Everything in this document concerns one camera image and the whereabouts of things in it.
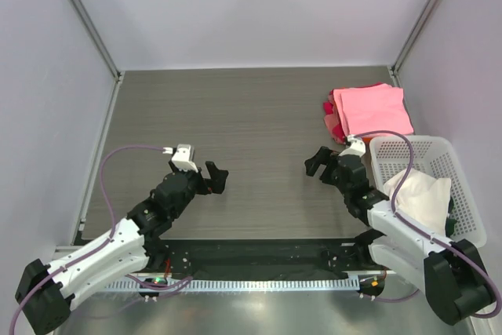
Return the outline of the green and white t-shirt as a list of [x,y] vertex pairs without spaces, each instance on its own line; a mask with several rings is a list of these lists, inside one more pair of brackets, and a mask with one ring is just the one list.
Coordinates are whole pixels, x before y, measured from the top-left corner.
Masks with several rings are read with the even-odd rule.
[[456,221],[449,219],[452,181],[411,169],[398,191],[398,210],[441,236],[450,236]]

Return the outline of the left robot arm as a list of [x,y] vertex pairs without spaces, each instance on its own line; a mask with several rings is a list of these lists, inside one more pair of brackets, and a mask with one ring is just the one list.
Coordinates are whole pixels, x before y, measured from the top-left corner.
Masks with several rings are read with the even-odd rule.
[[222,194],[229,175],[211,161],[206,162],[207,178],[199,168],[183,171],[174,163],[170,167],[171,173],[110,231],[65,257],[47,264],[35,259],[24,268],[9,333],[15,332],[21,315],[34,333],[51,333],[107,284],[144,268],[159,271],[166,265],[161,235],[196,195]]

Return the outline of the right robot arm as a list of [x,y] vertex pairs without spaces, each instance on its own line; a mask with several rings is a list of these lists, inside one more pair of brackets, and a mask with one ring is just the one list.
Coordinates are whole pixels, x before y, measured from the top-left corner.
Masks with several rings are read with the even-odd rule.
[[353,250],[361,268],[390,268],[424,294],[446,324],[473,316],[489,319],[501,311],[501,294],[488,276],[478,249],[466,239],[453,241],[397,210],[395,201],[369,182],[359,152],[321,147],[304,163],[314,176],[320,166],[324,184],[343,195],[348,212],[369,226]]

